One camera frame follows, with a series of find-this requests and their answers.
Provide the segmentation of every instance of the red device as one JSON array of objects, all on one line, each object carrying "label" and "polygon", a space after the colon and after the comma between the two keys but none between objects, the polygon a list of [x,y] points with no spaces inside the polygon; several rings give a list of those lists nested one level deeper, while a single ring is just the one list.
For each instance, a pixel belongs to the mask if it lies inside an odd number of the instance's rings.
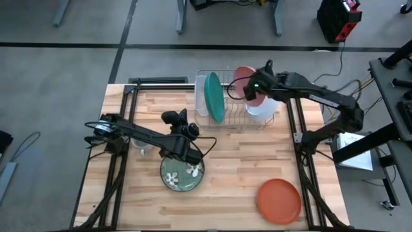
[{"label": "red device", "polygon": [[344,42],[361,21],[359,0],[323,0],[317,11],[317,20],[329,43]]}]

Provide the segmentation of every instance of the black robotic arm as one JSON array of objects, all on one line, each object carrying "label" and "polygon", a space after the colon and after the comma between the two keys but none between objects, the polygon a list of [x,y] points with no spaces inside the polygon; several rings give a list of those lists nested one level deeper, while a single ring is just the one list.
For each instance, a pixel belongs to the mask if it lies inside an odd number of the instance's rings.
[{"label": "black robotic arm", "polygon": [[190,147],[198,138],[199,128],[195,123],[187,122],[187,110],[184,109],[179,114],[175,111],[164,112],[162,119],[166,124],[171,124],[171,133],[168,135],[132,124],[116,113],[104,114],[98,122],[88,123],[96,124],[93,127],[95,136],[84,139],[91,145],[93,140],[103,140],[107,142],[105,150],[117,154],[130,137],[159,147],[162,158],[170,157],[193,165],[199,164],[203,153]]},{"label": "black robotic arm", "polygon": [[262,93],[277,101],[288,102],[292,98],[305,98],[339,110],[337,120],[316,131],[307,131],[301,137],[301,151],[313,155],[317,145],[339,133],[360,131],[363,127],[364,112],[351,97],[314,85],[302,75],[294,72],[274,74],[272,61],[256,70],[243,89],[246,100]]}]

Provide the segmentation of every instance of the orange plate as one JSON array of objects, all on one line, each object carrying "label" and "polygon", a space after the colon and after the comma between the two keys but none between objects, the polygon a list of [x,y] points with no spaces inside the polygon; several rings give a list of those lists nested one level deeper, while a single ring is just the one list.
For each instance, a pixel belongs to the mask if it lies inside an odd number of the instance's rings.
[{"label": "orange plate", "polygon": [[299,217],[302,201],[291,183],[272,179],[260,187],[257,193],[257,208],[269,222],[287,225]]}]

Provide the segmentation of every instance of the white bowl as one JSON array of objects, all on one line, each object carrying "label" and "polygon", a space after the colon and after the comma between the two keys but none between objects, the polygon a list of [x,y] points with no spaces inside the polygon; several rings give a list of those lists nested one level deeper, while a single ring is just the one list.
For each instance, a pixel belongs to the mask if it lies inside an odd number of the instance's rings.
[{"label": "white bowl", "polygon": [[277,110],[277,102],[265,97],[259,106],[249,106],[245,104],[247,113],[253,121],[261,122],[270,118]]}]

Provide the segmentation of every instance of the table leg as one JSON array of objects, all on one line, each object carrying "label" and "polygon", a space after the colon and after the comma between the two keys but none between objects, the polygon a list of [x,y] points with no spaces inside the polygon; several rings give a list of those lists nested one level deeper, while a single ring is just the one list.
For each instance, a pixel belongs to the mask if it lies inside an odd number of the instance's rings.
[{"label": "table leg", "polygon": [[376,148],[377,146],[382,145],[389,140],[395,140],[398,138],[398,130],[396,126],[391,123],[367,135],[365,138],[337,150],[335,153],[333,153],[333,159],[335,163],[340,164],[341,162],[364,153],[365,151]]},{"label": "table leg", "polygon": [[386,167],[395,164],[393,162],[393,156],[392,155],[387,155],[387,156],[382,157],[380,155],[379,150],[377,150],[377,155],[378,155],[378,158],[380,160],[380,165],[382,165],[383,171],[384,171],[384,174],[385,174],[385,178],[382,179],[382,181],[384,183],[386,193],[388,194],[389,202],[391,203],[392,206],[399,206],[399,200],[398,200],[397,194],[395,193],[395,189],[393,188],[391,178],[389,177],[388,171],[386,171]]},{"label": "table leg", "polygon": [[176,32],[181,35],[183,33],[183,26],[186,15],[186,2],[187,0],[178,0],[178,15],[176,19]]},{"label": "table leg", "polygon": [[275,22],[275,33],[277,36],[281,36],[283,33],[282,30],[282,8],[284,0],[275,0],[272,3],[273,7],[273,17]]},{"label": "table leg", "polygon": [[57,0],[57,10],[53,18],[53,25],[55,27],[60,27],[62,24],[64,13],[67,10],[70,0]]}]

